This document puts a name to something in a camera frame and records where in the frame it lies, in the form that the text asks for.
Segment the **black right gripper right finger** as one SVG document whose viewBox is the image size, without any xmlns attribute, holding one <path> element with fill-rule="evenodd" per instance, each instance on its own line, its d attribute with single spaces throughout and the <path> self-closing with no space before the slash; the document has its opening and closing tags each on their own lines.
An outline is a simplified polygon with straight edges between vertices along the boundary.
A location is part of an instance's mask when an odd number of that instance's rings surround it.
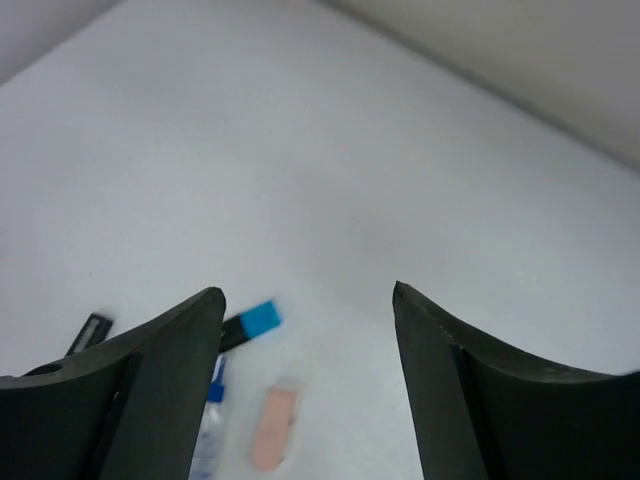
<svg viewBox="0 0 640 480">
<path fill-rule="evenodd" d="M 511 346 L 397 283 L 393 311 L 427 479 L 635 479 L 639 376 Z"/>
</svg>

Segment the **pink eraser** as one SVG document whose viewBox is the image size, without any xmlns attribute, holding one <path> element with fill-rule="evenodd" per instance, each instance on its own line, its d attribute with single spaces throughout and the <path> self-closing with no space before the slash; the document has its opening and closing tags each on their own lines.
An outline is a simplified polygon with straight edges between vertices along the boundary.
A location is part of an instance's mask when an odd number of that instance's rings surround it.
<svg viewBox="0 0 640 480">
<path fill-rule="evenodd" d="M 264 473 L 275 472 L 286 460 L 303 398 L 303 385 L 282 378 L 264 395 L 251 443 L 251 466 Z"/>
</svg>

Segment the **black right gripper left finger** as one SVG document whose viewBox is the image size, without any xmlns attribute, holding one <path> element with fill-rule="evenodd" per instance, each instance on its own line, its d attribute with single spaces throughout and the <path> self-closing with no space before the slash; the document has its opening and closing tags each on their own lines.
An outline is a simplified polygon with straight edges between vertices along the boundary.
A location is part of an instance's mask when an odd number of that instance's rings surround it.
<svg viewBox="0 0 640 480">
<path fill-rule="evenodd" d="M 2 377 L 2 478 L 187 478 L 225 309 L 209 287 L 80 353 Z"/>
</svg>

